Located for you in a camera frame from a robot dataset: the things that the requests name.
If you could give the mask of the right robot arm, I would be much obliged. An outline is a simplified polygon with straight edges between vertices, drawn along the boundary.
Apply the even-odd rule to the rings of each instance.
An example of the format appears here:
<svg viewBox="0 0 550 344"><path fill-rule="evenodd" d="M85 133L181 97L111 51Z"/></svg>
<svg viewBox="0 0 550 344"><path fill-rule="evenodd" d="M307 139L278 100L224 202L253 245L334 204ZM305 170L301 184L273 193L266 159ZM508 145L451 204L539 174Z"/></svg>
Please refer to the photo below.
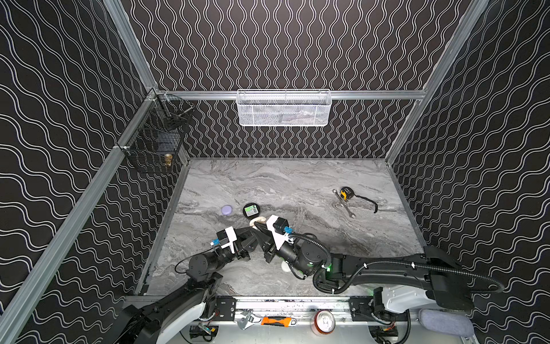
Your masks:
<svg viewBox="0 0 550 344"><path fill-rule="evenodd" d="M300 234L285 219L255 222L253 233L267 262L280 257L299 279L312 279L320 292L341 295L355 285L374 285L375 310L403 313L434 306L474 309L474 295L503 292L497 279L467 271L436 247L406 257L356 257L333 254L313 234Z"/></svg>

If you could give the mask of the purple earbud charging case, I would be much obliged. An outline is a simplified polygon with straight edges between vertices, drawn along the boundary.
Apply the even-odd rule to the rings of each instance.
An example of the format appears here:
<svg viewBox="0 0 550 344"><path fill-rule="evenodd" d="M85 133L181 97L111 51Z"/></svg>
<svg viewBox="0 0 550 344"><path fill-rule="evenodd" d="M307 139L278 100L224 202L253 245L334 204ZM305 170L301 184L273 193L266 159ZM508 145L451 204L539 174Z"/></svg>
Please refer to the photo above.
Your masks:
<svg viewBox="0 0 550 344"><path fill-rule="evenodd" d="M229 216L233 213L233 207L230 206L230 205L224 205L222 208L221 208L221 213L222 215L224 216Z"/></svg>

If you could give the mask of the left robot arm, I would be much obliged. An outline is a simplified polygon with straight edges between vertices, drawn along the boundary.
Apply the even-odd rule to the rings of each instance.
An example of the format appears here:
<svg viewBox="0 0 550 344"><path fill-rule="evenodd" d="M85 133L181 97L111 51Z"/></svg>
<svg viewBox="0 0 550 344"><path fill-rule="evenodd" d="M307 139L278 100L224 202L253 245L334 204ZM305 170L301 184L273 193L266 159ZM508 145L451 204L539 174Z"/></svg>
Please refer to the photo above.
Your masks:
<svg viewBox="0 0 550 344"><path fill-rule="evenodd" d="M184 285L150 305L124 308L101 342L168 343L186 325L214 314L219 271L235 259L248 259L257 245L255 228L231 229L211 249L189 259Z"/></svg>

